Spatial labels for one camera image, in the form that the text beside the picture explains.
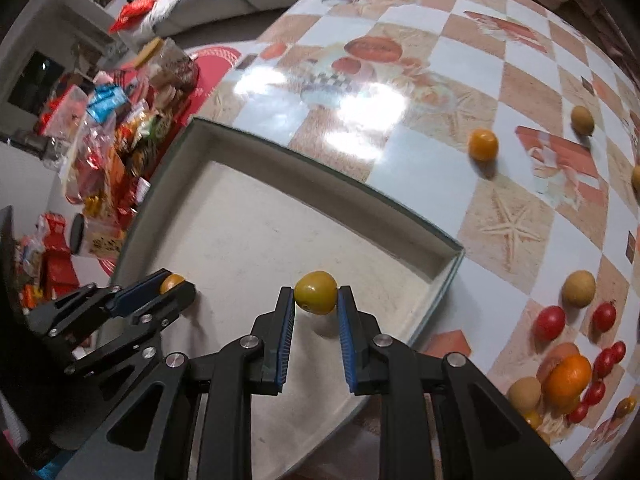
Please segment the small orange cherry tomato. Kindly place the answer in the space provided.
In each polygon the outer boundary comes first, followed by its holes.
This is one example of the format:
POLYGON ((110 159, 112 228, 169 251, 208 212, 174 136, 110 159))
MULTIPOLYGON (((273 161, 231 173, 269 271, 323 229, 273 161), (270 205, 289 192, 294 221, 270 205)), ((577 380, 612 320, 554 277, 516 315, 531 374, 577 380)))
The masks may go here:
POLYGON ((162 281, 162 284, 160 284, 160 293, 162 295, 167 294, 171 289, 183 283, 185 280, 186 279, 180 274, 169 274, 168 277, 162 281))

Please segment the brown longan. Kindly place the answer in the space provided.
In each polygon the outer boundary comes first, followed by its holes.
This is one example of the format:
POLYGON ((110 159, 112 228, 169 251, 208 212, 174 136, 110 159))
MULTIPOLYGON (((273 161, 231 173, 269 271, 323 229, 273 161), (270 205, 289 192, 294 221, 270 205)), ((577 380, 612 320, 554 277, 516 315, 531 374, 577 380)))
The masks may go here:
POLYGON ((582 309, 588 307, 596 294, 596 279, 586 270, 571 273, 561 289, 563 304, 582 309))
POLYGON ((578 136, 592 136, 596 123, 587 107, 576 105, 570 112, 570 126, 578 136))
POLYGON ((534 376, 518 379, 506 394, 513 407, 521 414, 533 411, 541 398, 541 384, 534 376))

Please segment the shallow grey cardboard box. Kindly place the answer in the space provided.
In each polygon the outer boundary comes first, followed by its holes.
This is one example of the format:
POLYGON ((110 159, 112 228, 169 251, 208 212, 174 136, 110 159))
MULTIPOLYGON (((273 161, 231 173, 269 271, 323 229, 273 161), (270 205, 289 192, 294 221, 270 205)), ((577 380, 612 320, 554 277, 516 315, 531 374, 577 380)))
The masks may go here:
POLYGON ((321 270, 403 342, 418 338, 463 258, 437 226, 288 148, 193 119, 152 177, 116 264, 127 286, 160 269, 198 296, 165 351, 206 356, 246 335, 282 287, 321 270))

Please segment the brown longan beside mandarin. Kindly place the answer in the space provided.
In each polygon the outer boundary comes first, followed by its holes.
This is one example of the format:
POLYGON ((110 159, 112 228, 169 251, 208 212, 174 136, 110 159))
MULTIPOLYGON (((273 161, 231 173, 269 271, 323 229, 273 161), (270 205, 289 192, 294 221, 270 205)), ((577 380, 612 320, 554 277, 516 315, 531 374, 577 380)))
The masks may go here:
POLYGON ((521 414, 533 411, 541 398, 541 384, 534 376, 518 379, 506 394, 513 407, 521 414))

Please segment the pile of snack packages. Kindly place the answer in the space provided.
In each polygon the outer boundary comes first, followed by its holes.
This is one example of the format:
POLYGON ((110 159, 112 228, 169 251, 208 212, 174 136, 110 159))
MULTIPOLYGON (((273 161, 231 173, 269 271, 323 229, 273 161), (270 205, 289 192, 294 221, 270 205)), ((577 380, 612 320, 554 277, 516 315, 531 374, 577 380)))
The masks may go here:
POLYGON ((190 104, 200 69, 170 38, 154 38, 121 70, 98 73, 90 90, 73 84, 51 96, 35 130, 12 142, 58 173, 79 207, 74 223, 42 214, 18 244, 17 289, 24 308, 78 289, 70 257, 112 270, 141 203, 141 189, 190 104))

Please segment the red cherry tomato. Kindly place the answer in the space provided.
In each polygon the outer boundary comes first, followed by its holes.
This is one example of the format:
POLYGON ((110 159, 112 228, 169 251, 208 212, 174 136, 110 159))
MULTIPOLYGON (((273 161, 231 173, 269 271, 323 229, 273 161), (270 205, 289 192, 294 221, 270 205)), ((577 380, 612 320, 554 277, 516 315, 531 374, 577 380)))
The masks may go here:
POLYGON ((588 406, 599 404, 605 396, 605 383, 603 380, 595 380, 586 391, 582 402, 588 406))
POLYGON ((612 359, 615 363, 619 363, 626 356, 626 344, 619 340, 615 344, 612 344, 610 348, 612 359))
POLYGON ((613 327, 616 318, 615 304, 612 301, 602 302, 593 312, 592 325, 599 333, 606 333, 613 327))
POLYGON ((573 411, 566 415, 566 420, 572 425, 577 425, 586 418, 588 411, 589 405, 584 402, 580 402, 576 405, 576 408, 574 408, 573 411))
POLYGON ((539 312, 534 323, 534 334, 541 341, 552 341, 562 334, 564 327, 564 309, 560 306, 550 306, 539 312))
POLYGON ((615 365, 615 356, 611 348, 603 349, 593 362, 593 377, 601 380, 612 372, 615 365))

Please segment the large orange mandarin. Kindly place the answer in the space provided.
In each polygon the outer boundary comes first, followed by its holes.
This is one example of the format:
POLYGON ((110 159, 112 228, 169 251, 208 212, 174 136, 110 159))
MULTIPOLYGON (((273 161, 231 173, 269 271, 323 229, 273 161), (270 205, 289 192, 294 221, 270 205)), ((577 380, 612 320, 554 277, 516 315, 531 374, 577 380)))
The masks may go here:
POLYGON ((581 354, 568 356, 542 382, 544 402, 552 408, 566 408, 574 403, 590 384, 592 368, 581 354))

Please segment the orange kumquat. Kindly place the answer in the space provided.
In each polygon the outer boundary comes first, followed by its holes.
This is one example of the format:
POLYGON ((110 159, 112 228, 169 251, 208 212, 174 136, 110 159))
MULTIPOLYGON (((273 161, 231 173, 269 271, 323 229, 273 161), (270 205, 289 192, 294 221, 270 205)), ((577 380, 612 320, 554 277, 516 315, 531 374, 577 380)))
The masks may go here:
POLYGON ((477 162, 492 162, 498 156, 499 140, 488 129, 475 129, 469 135, 468 153, 477 162))

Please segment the dark yellow cherry tomato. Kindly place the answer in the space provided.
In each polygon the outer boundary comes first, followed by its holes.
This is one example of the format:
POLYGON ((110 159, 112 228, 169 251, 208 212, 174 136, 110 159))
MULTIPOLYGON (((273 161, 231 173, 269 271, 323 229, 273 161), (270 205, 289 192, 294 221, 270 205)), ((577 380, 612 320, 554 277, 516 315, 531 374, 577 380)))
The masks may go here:
POLYGON ((637 399, 634 396, 627 396, 620 400, 616 405, 616 409, 614 412, 615 419, 622 419, 627 415, 631 414, 637 405, 637 399))

